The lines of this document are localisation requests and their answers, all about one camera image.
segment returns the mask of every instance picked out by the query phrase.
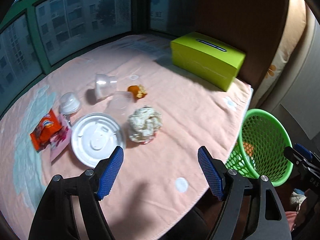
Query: crumpled white paper ball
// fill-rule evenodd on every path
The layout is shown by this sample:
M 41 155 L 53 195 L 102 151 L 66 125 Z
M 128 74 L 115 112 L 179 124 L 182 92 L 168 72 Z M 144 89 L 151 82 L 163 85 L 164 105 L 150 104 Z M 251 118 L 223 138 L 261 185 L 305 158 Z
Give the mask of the crumpled white paper ball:
M 151 106 L 137 109 L 129 116 L 129 138 L 136 143 L 148 143 L 162 127 L 161 113 Z

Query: box lid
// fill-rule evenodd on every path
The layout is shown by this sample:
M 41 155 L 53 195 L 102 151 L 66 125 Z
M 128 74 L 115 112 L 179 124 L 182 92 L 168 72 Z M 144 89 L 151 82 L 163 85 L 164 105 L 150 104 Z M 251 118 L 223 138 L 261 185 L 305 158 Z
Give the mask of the box lid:
M 232 46 L 200 33 L 189 33 L 172 41 L 218 58 L 239 69 L 245 54 Z

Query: tissue box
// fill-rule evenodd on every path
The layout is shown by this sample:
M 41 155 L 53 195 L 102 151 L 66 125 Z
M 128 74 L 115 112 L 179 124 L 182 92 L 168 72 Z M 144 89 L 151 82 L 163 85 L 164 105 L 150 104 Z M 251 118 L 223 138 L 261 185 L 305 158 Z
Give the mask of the tissue box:
M 200 33 L 171 41 L 172 62 L 227 91 L 237 76 L 245 54 Z

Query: tree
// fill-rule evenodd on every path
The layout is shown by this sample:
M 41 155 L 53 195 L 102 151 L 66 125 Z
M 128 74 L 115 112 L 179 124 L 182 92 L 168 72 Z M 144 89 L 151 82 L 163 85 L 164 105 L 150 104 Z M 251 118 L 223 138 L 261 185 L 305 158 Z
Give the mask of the tree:
M 105 26 L 115 24 L 115 0 L 100 0 L 96 19 Z

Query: basket rim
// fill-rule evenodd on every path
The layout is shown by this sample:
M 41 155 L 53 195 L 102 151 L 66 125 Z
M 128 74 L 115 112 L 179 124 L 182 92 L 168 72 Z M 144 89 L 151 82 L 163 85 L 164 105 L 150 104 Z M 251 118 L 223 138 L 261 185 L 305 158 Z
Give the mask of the basket rim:
M 272 114 L 268 113 L 267 111 L 264 111 L 262 109 L 257 109 L 257 108 L 248 110 L 246 115 L 245 115 L 243 124 L 249 117 L 255 116 L 255 115 L 267 116 L 268 118 L 273 119 L 277 123 L 279 128 L 281 128 L 282 131 L 284 132 L 284 134 L 286 136 L 286 138 L 284 138 L 284 140 L 285 140 L 285 143 L 287 144 L 287 146 L 292 147 L 292 143 L 291 143 L 290 137 L 289 137 L 287 131 L 285 130 L 285 128 L 283 127 L 283 125 L 279 122 L 278 119 L 276 119 L 276 117 L 274 117 Z M 239 133 L 239 136 L 238 136 L 238 140 L 237 140 L 239 148 L 240 148 L 240 153 L 241 153 L 242 159 L 244 160 L 245 166 L 250 171 L 252 176 L 254 178 L 259 178 L 259 174 L 255 171 L 255 169 L 252 167 L 251 163 L 248 161 L 248 159 L 246 157 L 247 153 L 244 151 L 244 148 L 243 148 L 243 140 L 242 140 L 242 127 L 243 127 L 243 124 L 241 126 L 241 130 L 240 130 L 240 133 Z M 290 174 L 292 172 L 292 168 L 293 168 L 293 164 L 288 160 L 287 168 L 285 170 L 284 175 L 281 177 L 281 179 L 279 179 L 279 180 L 277 180 L 275 182 L 272 182 L 272 185 L 274 187 L 278 187 L 278 186 L 282 185 L 284 182 L 286 182 L 287 179 L 290 177 Z

